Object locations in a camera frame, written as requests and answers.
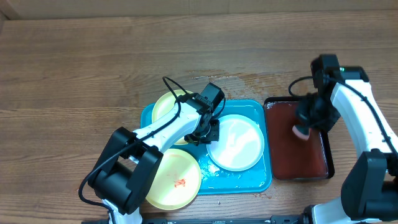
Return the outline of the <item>black tray with red water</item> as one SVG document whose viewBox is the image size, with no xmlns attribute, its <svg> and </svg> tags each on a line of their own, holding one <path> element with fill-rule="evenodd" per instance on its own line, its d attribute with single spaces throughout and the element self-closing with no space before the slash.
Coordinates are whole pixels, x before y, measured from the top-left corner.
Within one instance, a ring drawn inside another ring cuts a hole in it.
<svg viewBox="0 0 398 224">
<path fill-rule="evenodd" d="M 297 137 L 292 128 L 298 99 L 269 97 L 264 102 L 272 172 L 278 180 L 330 179 L 335 174 L 328 134 L 312 129 L 309 139 Z"/>
</svg>

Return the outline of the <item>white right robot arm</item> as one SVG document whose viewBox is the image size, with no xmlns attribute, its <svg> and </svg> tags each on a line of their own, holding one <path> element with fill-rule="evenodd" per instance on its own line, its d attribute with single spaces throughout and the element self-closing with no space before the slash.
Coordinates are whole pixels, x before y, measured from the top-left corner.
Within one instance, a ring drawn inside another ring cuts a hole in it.
<svg viewBox="0 0 398 224">
<path fill-rule="evenodd" d="M 307 223 L 372 223 L 397 219 L 397 135 L 388 125 L 362 67 L 312 66 L 317 93 L 301 97 L 292 128 L 308 140 L 316 129 L 328 132 L 341 118 L 354 142 L 358 160 L 330 202 L 309 206 Z"/>
</svg>

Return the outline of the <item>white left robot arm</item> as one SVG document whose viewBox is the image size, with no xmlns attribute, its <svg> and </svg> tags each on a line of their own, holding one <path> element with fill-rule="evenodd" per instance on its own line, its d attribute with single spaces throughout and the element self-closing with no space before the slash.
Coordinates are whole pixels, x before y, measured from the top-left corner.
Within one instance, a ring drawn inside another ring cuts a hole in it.
<svg viewBox="0 0 398 224">
<path fill-rule="evenodd" d="M 195 144 L 218 140 L 214 112 L 220 102 L 207 96 L 179 96 L 173 108 L 154 123 L 135 131 L 115 130 L 82 182 L 102 200 L 98 205 L 107 209 L 109 223 L 141 222 L 139 206 L 164 152 L 179 139 Z"/>
</svg>

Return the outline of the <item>yellow plate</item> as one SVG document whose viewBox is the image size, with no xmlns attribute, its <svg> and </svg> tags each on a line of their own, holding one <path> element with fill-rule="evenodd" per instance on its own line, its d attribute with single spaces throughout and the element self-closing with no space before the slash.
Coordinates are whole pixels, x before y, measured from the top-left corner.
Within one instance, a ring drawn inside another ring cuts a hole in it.
<svg viewBox="0 0 398 224">
<path fill-rule="evenodd" d="M 181 149 L 168 149 L 162 158 L 146 200 L 161 210 L 188 205 L 201 187 L 197 160 Z"/>
<path fill-rule="evenodd" d="M 186 94 L 183 90 L 174 90 L 174 93 L 176 96 L 184 95 Z M 167 92 L 164 95 L 162 95 L 155 103 L 154 108 L 152 110 L 152 123 L 163 117 L 165 114 L 167 114 L 175 104 L 175 97 L 173 93 Z M 184 137 L 180 138 L 175 145 L 186 145 L 188 144 L 185 140 Z"/>
</svg>

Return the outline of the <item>white plate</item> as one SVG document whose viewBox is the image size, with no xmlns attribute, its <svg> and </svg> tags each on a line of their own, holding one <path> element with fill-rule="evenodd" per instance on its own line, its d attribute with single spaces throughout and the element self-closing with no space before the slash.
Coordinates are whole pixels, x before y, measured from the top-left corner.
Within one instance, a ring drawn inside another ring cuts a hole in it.
<svg viewBox="0 0 398 224">
<path fill-rule="evenodd" d="M 256 165 L 265 148 L 260 126 L 239 114 L 223 116 L 219 122 L 219 140 L 206 147 L 211 160 L 223 169 L 237 172 Z"/>
</svg>

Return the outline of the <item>blue plastic tray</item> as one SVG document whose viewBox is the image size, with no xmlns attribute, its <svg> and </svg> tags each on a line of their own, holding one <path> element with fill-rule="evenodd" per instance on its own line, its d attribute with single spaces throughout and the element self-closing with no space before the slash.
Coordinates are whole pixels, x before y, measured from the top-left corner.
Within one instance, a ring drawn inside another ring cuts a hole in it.
<svg viewBox="0 0 398 224">
<path fill-rule="evenodd" d="M 228 100 L 222 115 L 240 114 L 253 120 L 264 137 L 264 152 L 260 160 L 244 171 L 229 171 L 217 166 L 208 155 L 205 144 L 174 145 L 176 149 L 191 154 L 201 169 L 200 195 L 259 193 L 265 191 L 272 182 L 271 160 L 267 141 L 266 120 L 261 104 L 254 100 Z"/>
</svg>

